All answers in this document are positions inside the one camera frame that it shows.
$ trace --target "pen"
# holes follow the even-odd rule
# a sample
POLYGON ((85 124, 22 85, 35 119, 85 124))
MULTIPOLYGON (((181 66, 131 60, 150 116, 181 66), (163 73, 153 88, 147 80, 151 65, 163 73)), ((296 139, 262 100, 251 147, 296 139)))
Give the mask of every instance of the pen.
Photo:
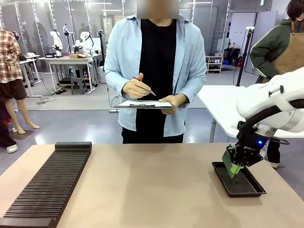
POLYGON ((152 95, 154 95, 154 96, 156 96, 156 94, 151 90, 151 91, 149 91, 150 92, 150 94, 152 94, 152 95))

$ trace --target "green jacket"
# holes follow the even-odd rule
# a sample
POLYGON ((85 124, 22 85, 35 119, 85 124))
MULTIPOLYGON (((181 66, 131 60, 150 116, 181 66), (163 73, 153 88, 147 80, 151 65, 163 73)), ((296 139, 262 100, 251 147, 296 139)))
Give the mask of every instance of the green jacket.
MULTIPOLYGON (((304 23, 295 22, 295 31, 304 32, 304 23)), ((291 20, 284 19, 281 24, 275 26, 266 33, 251 49, 250 58, 253 68, 261 77, 272 77, 278 75, 277 70, 272 65, 288 47, 290 39, 291 20)))

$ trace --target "black hair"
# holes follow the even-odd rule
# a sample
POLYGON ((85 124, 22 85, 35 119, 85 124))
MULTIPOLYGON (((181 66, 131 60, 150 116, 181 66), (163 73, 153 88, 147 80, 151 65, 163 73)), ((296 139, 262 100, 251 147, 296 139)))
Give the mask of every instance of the black hair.
POLYGON ((287 6, 287 14, 292 21, 304 13, 304 0, 291 0, 287 6))

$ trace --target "cardboard box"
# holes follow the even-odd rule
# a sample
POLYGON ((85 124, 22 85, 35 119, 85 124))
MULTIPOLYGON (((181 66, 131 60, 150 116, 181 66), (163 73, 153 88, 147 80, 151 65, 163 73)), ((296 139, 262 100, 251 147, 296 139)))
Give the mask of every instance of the cardboard box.
POLYGON ((77 54, 71 54, 70 55, 70 58, 71 59, 76 59, 76 58, 86 58, 88 54, 80 54, 80 53, 77 53, 77 54))

